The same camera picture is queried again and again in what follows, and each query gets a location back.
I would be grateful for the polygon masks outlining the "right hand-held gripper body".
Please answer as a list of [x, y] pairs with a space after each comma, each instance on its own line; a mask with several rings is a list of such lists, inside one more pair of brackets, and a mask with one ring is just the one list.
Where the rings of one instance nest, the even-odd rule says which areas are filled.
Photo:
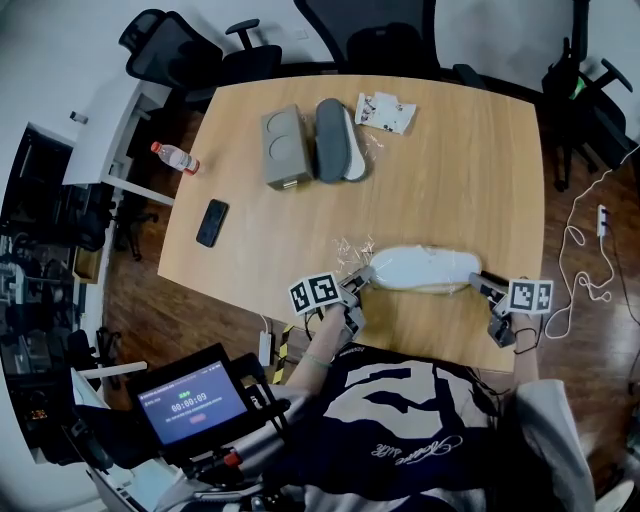
[[506, 288], [492, 287], [488, 295], [491, 320], [490, 337], [501, 347], [516, 343], [512, 315], [546, 315], [551, 311], [554, 282], [552, 280], [512, 279]]

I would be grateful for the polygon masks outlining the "black monitor with lit screen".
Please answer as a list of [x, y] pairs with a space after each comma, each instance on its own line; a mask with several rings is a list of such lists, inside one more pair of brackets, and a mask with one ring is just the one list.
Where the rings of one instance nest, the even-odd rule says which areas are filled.
[[256, 411], [219, 343], [130, 379], [127, 391], [162, 448], [220, 434]]

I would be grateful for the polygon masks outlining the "white printed packet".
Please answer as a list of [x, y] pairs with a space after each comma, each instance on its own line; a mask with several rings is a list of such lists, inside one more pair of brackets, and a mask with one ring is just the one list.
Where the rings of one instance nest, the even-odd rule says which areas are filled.
[[396, 96], [376, 92], [373, 95], [360, 93], [356, 105], [354, 122], [385, 132], [403, 135], [416, 112], [415, 104], [400, 103]]

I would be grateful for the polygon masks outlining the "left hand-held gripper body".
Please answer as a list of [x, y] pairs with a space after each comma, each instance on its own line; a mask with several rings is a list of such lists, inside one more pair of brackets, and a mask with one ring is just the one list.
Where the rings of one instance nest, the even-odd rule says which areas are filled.
[[344, 343], [354, 341], [365, 327], [361, 302], [354, 301], [349, 288], [344, 287], [344, 279], [337, 281], [332, 272], [322, 273], [303, 278], [289, 288], [293, 310], [303, 318], [308, 338], [311, 338], [308, 322], [312, 316], [316, 314], [323, 319], [324, 312], [336, 304], [345, 307], [346, 324], [341, 336]]

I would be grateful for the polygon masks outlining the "yellow black striped tape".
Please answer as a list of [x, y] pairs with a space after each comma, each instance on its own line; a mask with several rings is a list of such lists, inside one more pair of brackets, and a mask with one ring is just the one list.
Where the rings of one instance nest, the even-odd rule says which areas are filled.
[[272, 376], [272, 384], [280, 385], [284, 376], [285, 364], [287, 362], [288, 353], [288, 342], [291, 331], [293, 330], [294, 325], [288, 324], [282, 332], [280, 337], [280, 341], [278, 347], [273, 351], [275, 356], [275, 370]]

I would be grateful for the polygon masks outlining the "person's left forearm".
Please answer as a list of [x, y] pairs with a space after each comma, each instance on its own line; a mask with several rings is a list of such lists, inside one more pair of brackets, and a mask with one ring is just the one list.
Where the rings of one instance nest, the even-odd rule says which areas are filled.
[[[341, 336], [345, 324], [345, 307], [342, 304], [331, 306], [305, 352], [331, 363], [338, 349], [344, 344]], [[329, 369], [319, 367], [302, 356], [286, 386], [317, 395], [323, 387]]]

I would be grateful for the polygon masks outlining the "white slipper with beige sole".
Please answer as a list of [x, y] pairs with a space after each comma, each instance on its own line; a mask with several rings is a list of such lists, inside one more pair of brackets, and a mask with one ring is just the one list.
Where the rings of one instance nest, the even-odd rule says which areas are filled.
[[454, 294], [469, 285], [469, 274], [482, 270], [474, 253], [416, 246], [399, 258], [401, 290], [432, 294]]
[[432, 246], [395, 246], [376, 252], [369, 262], [378, 288], [431, 294], [453, 294], [480, 274], [474, 253]]

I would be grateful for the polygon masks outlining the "open wooden box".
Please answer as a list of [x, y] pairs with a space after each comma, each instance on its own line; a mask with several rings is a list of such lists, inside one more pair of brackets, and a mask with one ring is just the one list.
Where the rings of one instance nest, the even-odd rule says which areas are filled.
[[81, 284], [98, 283], [102, 254], [102, 248], [94, 252], [76, 248], [72, 272]]

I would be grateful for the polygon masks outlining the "grey cardboard box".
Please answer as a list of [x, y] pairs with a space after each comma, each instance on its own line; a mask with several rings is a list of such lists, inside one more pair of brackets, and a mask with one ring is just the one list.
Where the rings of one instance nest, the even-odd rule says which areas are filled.
[[261, 118], [262, 169], [274, 190], [297, 187], [313, 179], [305, 125], [295, 104]]

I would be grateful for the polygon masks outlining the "black wrist tie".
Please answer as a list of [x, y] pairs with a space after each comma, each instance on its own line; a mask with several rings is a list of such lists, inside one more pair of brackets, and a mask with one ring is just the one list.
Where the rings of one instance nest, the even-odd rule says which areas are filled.
[[515, 337], [515, 355], [522, 355], [529, 351], [536, 350], [539, 345], [539, 333], [533, 327], [525, 327], [518, 329], [514, 333]]

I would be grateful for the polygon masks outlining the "dark glass partition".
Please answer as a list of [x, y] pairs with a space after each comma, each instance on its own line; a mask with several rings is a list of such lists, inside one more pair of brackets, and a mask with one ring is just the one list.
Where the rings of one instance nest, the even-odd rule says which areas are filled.
[[68, 148], [33, 128], [20, 141], [0, 209], [0, 359], [11, 406], [34, 456], [67, 457], [66, 338], [71, 251], [55, 244]]

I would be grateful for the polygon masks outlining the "clear plastic wrapper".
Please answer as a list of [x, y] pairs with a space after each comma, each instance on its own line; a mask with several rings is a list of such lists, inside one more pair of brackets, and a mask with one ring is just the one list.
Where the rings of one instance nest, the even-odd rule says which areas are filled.
[[346, 277], [358, 269], [369, 265], [374, 254], [386, 248], [378, 248], [371, 238], [363, 242], [354, 243], [345, 238], [338, 240], [336, 242], [338, 274]]

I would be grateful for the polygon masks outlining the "black mesh office chair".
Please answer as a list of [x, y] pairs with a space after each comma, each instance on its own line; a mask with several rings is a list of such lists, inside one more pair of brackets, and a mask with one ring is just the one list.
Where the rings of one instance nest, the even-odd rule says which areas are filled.
[[440, 81], [437, 0], [294, 0], [341, 74]]
[[124, 29], [118, 44], [130, 52], [125, 66], [130, 76], [166, 86], [196, 104], [220, 87], [276, 77], [283, 51], [274, 44], [252, 44], [249, 32], [259, 24], [253, 18], [227, 28], [225, 34], [236, 34], [242, 48], [226, 54], [177, 12], [147, 9]]
[[[563, 150], [563, 163], [554, 169], [554, 186], [563, 192], [569, 188], [572, 155], [578, 153], [591, 173], [598, 165], [591, 158], [594, 153], [609, 169], [618, 169], [639, 144], [626, 135], [626, 117], [604, 88], [617, 81], [633, 92], [631, 82], [609, 60], [603, 58], [605, 72], [592, 79], [581, 71], [587, 59], [590, 0], [572, 0], [572, 32], [563, 39], [562, 54], [550, 65], [542, 78], [542, 92], [554, 120], [556, 145]], [[577, 78], [586, 88], [571, 100]]]

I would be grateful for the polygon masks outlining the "clear water bottle red label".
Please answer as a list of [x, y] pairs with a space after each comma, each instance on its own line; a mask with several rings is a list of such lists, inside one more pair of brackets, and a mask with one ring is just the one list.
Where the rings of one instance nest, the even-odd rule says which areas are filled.
[[151, 145], [151, 151], [163, 163], [182, 173], [195, 175], [200, 168], [200, 162], [195, 157], [176, 146], [154, 141]]

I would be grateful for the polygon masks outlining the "navy and grey printed shirt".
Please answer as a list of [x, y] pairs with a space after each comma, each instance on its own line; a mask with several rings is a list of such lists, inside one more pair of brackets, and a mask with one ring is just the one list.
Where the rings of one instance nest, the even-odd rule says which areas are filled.
[[565, 388], [494, 400], [460, 365], [344, 347], [266, 482], [306, 512], [595, 512]]

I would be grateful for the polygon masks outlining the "person's right forearm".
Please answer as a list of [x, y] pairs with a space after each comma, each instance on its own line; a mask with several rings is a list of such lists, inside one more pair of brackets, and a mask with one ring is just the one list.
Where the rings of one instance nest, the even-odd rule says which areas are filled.
[[[539, 329], [534, 326], [533, 321], [528, 315], [513, 313], [512, 329], [514, 333], [518, 329], [525, 327], [533, 327], [537, 331], [539, 331]], [[513, 379], [515, 386], [520, 386], [529, 382], [535, 382], [539, 379], [537, 349], [529, 351], [522, 355], [515, 355]]]

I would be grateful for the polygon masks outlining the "black swivel chair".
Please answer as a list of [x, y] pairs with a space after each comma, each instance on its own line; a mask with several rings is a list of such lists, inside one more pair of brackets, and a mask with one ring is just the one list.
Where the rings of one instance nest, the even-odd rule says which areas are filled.
[[74, 244], [90, 252], [101, 249], [106, 242], [106, 231], [114, 227], [113, 243], [116, 251], [130, 249], [135, 261], [142, 260], [139, 244], [140, 227], [147, 222], [157, 223], [159, 215], [147, 210], [147, 199], [130, 192], [114, 199], [115, 188], [100, 183], [86, 187], [65, 186], [69, 193], [68, 225]]

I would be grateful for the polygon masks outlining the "black smartphone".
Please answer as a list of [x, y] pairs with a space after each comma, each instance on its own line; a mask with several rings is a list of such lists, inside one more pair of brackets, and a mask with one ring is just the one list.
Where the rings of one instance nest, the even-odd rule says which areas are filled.
[[197, 243], [207, 248], [215, 245], [228, 210], [229, 205], [226, 202], [210, 200], [196, 235]]

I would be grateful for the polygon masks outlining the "white side desk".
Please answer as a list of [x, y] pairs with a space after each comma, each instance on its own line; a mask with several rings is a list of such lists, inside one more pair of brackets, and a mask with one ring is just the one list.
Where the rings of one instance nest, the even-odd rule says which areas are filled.
[[128, 180], [133, 159], [127, 150], [138, 123], [162, 108], [170, 89], [120, 74], [102, 84], [84, 112], [88, 118], [80, 129], [64, 174], [65, 185], [105, 183], [171, 206], [173, 199]]

